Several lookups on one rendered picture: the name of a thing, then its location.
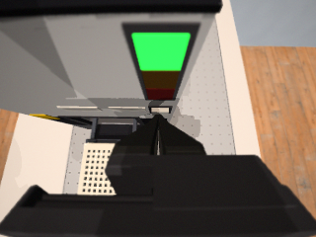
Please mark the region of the grey flat base plate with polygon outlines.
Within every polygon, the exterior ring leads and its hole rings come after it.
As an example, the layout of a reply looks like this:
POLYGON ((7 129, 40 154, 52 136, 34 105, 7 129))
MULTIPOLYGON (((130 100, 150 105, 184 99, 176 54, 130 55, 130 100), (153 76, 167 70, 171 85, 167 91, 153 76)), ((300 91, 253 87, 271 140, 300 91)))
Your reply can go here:
MULTIPOLYGON (((170 124, 202 143, 207 155, 236 154, 223 59, 214 19, 170 124)), ((72 126, 63 194, 78 194, 91 129, 72 126)))

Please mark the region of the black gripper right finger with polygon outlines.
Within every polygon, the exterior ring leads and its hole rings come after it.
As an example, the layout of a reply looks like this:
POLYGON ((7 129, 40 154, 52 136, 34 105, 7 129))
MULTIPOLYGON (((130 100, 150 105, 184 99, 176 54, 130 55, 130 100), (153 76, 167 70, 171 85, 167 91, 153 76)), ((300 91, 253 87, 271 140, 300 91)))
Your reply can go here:
POLYGON ((163 155, 207 155, 199 141, 184 133, 158 115, 159 154, 163 155), (162 142, 161 142, 161 136, 162 142))

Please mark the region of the beige well plate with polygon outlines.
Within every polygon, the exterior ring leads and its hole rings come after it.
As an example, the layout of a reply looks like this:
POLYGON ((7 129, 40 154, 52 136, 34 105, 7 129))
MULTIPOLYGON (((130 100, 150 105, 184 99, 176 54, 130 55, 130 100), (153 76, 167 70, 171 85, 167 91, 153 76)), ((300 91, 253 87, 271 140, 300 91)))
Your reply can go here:
POLYGON ((78 194, 115 195, 104 170, 115 143, 84 145, 78 194))

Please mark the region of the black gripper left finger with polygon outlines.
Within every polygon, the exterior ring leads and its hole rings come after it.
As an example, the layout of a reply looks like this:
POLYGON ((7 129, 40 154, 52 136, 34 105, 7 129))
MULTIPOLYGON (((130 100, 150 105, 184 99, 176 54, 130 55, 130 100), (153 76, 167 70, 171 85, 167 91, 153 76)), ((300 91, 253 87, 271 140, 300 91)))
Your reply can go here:
POLYGON ((149 153, 153 155, 153 148, 154 155, 157 155, 158 115, 155 115, 150 122, 117 142, 113 147, 111 155, 117 153, 149 153))

